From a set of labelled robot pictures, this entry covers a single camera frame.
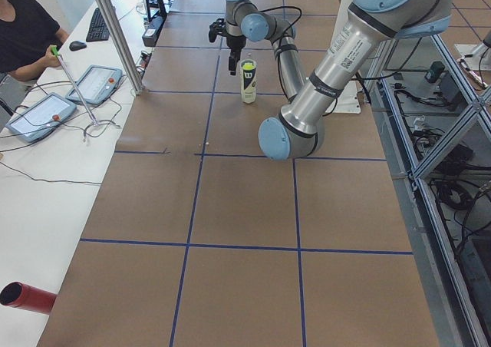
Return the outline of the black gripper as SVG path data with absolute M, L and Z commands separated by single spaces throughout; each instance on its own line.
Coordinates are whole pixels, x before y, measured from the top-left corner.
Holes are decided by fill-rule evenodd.
M 226 39 L 226 44 L 229 47 L 229 73 L 232 76 L 236 75 L 236 69 L 240 68 L 241 52 L 245 47 L 245 37 L 240 36 L 228 36 Z

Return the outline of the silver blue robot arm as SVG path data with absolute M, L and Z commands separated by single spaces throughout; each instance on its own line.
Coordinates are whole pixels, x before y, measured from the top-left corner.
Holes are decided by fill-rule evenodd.
M 306 157 L 323 143 L 322 116 L 371 52 L 392 38 L 421 38 L 445 31 L 452 0 L 352 0 L 348 19 L 310 75 L 299 61 L 292 26 L 261 12 L 250 0 L 226 0 L 225 36 L 236 71 L 245 41 L 271 42 L 288 104 L 259 128 L 259 146 L 273 160 Z

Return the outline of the person's hand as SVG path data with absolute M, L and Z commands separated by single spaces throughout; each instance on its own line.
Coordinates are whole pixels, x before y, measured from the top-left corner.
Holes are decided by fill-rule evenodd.
M 56 68 L 60 65 L 58 58 L 50 52 L 44 55 L 41 63 L 45 68 Z

